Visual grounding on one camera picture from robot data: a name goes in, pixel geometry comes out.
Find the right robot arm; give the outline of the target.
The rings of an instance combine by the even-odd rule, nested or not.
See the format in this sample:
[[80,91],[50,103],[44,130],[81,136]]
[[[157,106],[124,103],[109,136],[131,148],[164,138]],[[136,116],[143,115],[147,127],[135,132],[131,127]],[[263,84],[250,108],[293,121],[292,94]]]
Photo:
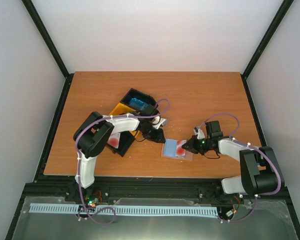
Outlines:
[[233,136],[225,136],[219,121],[205,123],[206,133],[194,128],[194,135],[182,148],[192,154],[204,156],[209,151],[225,155],[240,164],[240,175],[221,180],[225,194],[275,195],[285,187],[285,180],[274,150],[269,146],[256,147]]

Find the three-compartment card bin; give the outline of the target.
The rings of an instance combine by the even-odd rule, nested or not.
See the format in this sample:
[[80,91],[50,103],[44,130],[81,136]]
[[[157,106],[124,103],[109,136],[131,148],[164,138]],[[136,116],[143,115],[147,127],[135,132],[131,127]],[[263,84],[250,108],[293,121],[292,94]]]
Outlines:
[[[154,106],[155,110],[150,114],[137,112],[129,106],[129,101],[132,98],[137,98]],[[113,117],[110,123],[114,125],[114,129],[110,135],[120,133],[119,147],[111,147],[108,143],[106,146],[109,147],[113,153],[123,157],[135,141],[136,135],[139,134],[139,126],[142,120],[144,120],[144,116],[155,116],[159,113],[156,104],[157,102],[152,96],[131,88],[110,113]]]

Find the pink leather card holder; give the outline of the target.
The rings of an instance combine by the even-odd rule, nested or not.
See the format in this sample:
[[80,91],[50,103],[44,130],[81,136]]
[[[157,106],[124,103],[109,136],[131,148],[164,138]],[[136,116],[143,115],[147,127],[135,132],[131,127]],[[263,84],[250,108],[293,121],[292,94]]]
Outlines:
[[167,138],[165,143],[162,145],[161,156],[181,161],[192,161],[193,154],[182,148],[186,142],[186,140]]

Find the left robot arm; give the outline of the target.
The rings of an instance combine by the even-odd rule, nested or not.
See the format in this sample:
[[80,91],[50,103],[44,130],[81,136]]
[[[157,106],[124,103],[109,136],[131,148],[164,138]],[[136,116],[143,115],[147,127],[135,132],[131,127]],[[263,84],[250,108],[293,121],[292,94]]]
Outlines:
[[74,147],[77,153],[75,180],[79,187],[76,195],[82,201],[93,198],[95,181],[94,170],[98,155],[104,150],[111,135],[123,132],[141,132],[149,141],[166,142],[162,127],[167,119],[161,114],[142,116],[137,112],[120,115],[101,115],[92,112],[74,134]]

